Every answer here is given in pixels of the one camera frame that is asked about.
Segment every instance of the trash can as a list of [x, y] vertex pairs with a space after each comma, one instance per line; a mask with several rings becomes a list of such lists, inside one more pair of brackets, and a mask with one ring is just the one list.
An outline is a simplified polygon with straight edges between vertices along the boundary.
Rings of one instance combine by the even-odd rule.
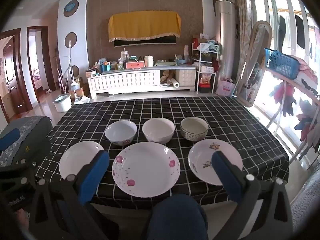
[[56, 107], [58, 112], [66, 112], [68, 111], [72, 104], [70, 94], [59, 95], [52, 103]]

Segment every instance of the metal screw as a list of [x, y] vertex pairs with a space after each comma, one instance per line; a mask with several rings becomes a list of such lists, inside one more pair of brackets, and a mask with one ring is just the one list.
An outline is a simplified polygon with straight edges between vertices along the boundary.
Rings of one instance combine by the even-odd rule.
[[38, 182], [39, 185], [43, 185], [44, 183], [45, 183], [45, 179], [41, 179], [41, 180], [39, 180], [39, 182]]
[[254, 180], [254, 176], [252, 174], [247, 174], [245, 177], [249, 181], [253, 181]]
[[66, 177], [67, 181], [74, 181], [75, 178], [76, 178], [76, 176], [75, 176], [74, 174], [69, 174], [69, 175]]
[[26, 184], [27, 182], [28, 182], [28, 180], [27, 180], [26, 177], [23, 177], [23, 178], [21, 179], [21, 184], [22, 184], [22, 185]]
[[279, 185], [282, 185], [283, 180], [282, 180], [282, 179], [280, 179], [280, 178], [276, 178], [276, 183], [278, 183]]

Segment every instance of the pink flower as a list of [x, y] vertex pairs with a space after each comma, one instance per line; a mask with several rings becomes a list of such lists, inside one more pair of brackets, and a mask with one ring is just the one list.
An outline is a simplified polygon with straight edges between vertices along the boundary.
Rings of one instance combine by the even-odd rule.
[[117, 158], [116, 158], [117, 162], [122, 163], [122, 160], [123, 160], [123, 158], [121, 155], [117, 156]]
[[174, 160], [169, 162], [169, 167], [174, 167], [176, 165], [176, 162]]
[[134, 179], [128, 179], [127, 180], [127, 185], [128, 186], [134, 186], [134, 185], [136, 185], [136, 182], [134, 181]]

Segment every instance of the black checkered tablecloth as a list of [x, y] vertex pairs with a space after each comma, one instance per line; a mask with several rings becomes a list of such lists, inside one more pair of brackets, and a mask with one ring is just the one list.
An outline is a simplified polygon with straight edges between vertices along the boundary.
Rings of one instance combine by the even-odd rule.
[[[93, 202], [113, 207], [150, 209], [173, 194], [191, 195], [201, 205], [226, 201], [222, 186], [200, 181], [190, 170], [188, 153], [194, 143], [180, 134], [184, 117], [197, 116], [209, 124], [206, 138], [216, 138], [233, 145], [243, 160], [243, 172], [260, 180], [276, 176], [288, 180], [289, 158], [277, 139], [234, 98], [187, 97], [108, 101], [73, 106], [52, 129], [49, 154], [36, 175], [49, 181], [59, 181], [59, 161], [62, 154], [75, 143], [96, 141], [109, 152], [110, 164], [99, 184]], [[150, 118], [164, 117], [175, 123], [176, 131], [166, 145], [178, 156], [180, 177], [170, 191], [153, 198], [137, 198], [121, 191], [111, 174], [114, 158], [122, 150], [107, 140], [105, 128], [118, 120], [131, 120], [138, 126], [133, 143], [147, 141], [142, 125]]]

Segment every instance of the circular wall decoration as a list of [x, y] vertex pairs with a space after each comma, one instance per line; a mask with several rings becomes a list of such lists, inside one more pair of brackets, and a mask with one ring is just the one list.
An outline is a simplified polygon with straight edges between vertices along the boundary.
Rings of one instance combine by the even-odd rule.
[[78, 7], [79, 7], [79, 2], [77, 0], [72, 0], [68, 2], [68, 4], [65, 6], [63, 10], [63, 15], [65, 17], [70, 17], [77, 11]]
[[72, 66], [72, 71], [73, 71], [74, 78], [78, 77], [80, 71], [79, 71], [79, 68], [76, 65]]
[[69, 41], [71, 41], [71, 47], [73, 47], [77, 42], [77, 35], [75, 33], [69, 33], [64, 39], [64, 44], [69, 48]]

